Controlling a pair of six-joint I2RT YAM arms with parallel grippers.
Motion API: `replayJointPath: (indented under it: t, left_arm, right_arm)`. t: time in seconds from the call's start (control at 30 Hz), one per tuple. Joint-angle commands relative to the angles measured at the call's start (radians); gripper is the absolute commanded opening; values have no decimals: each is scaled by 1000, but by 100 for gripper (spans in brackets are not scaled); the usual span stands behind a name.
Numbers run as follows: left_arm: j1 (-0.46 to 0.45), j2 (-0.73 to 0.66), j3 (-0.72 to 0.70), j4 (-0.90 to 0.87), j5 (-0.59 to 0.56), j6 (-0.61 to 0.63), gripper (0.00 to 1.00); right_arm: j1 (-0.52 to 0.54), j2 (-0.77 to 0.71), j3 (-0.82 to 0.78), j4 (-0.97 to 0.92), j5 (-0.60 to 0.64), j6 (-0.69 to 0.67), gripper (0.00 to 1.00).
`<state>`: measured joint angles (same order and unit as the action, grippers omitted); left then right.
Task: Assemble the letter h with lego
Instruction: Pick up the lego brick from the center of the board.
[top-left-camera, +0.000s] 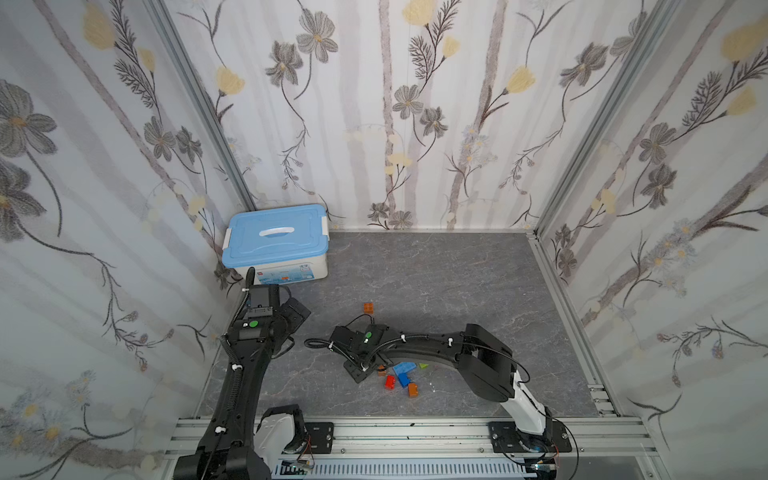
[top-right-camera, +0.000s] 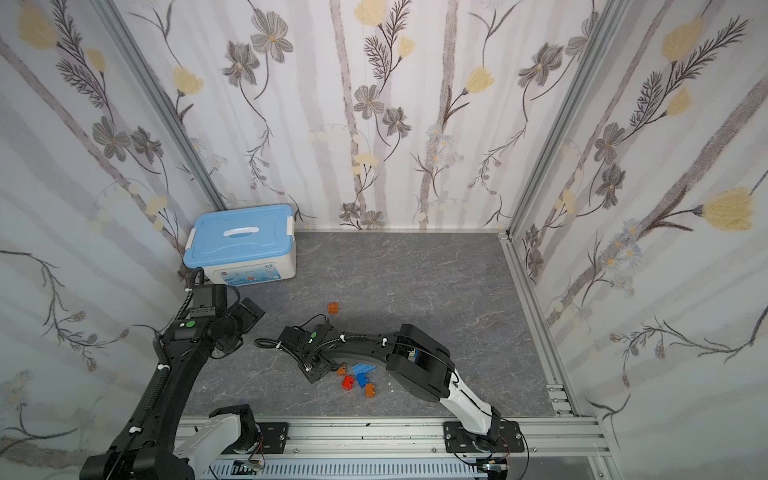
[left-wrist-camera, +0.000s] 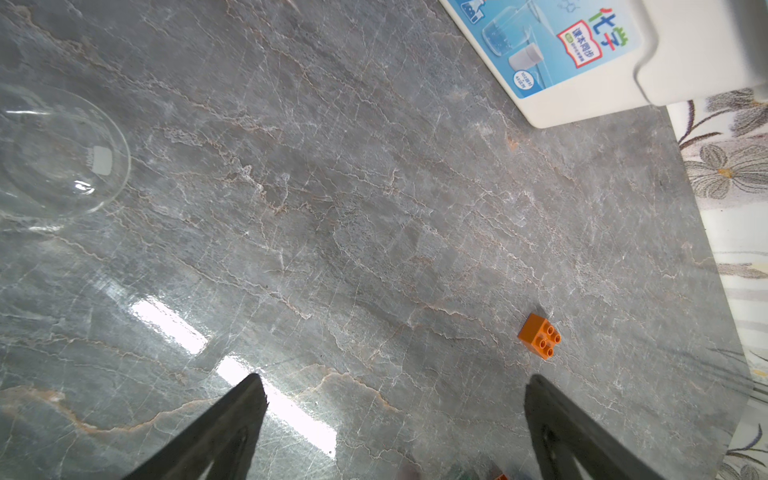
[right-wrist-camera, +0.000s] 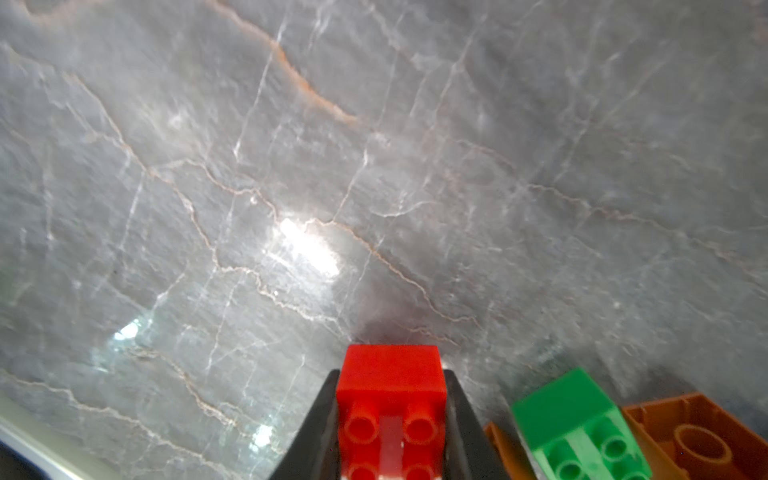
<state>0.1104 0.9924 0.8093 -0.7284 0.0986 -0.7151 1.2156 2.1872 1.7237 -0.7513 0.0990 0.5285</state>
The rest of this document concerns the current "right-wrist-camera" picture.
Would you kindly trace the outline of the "orange lego brick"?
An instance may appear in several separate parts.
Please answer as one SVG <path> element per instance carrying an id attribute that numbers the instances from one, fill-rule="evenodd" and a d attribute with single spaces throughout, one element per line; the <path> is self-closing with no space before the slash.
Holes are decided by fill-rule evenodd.
<path id="1" fill-rule="evenodd" d="M 624 407 L 653 479 L 767 477 L 767 441 L 701 393 Z"/>
<path id="2" fill-rule="evenodd" d="M 503 429 L 492 422 L 484 427 L 484 433 L 510 479 L 537 479 L 525 449 L 518 440 L 511 438 Z"/>

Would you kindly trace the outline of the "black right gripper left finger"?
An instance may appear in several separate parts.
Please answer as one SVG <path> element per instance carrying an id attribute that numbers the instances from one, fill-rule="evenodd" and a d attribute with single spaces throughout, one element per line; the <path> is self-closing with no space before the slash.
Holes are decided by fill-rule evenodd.
<path id="1" fill-rule="evenodd" d="M 270 480 L 337 480 L 341 478 L 336 388 L 339 370 L 331 370 L 290 447 Z"/>

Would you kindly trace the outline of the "green lego brick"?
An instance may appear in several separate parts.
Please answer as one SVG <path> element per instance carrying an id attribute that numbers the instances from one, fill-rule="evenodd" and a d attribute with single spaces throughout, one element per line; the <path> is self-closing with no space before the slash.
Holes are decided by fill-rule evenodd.
<path id="1" fill-rule="evenodd" d="M 532 462 L 546 479 L 650 479 L 652 470 L 607 393 L 576 368 L 513 403 Z"/>

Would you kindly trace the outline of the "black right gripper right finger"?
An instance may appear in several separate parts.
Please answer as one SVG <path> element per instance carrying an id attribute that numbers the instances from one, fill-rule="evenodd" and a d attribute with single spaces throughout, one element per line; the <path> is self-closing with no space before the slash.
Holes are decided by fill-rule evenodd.
<path id="1" fill-rule="evenodd" d="M 444 371 L 446 441 L 444 479 L 508 479 L 501 460 L 476 418 L 472 406 L 452 370 Z"/>

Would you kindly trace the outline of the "red lego brick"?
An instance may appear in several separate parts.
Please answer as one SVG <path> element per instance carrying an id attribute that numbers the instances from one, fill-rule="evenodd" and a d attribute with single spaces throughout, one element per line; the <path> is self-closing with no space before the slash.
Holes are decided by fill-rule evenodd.
<path id="1" fill-rule="evenodd" d="M 447 384 L 436 346 L 349 346 L 336 401 L 343 479 L 443 477 Z"/>

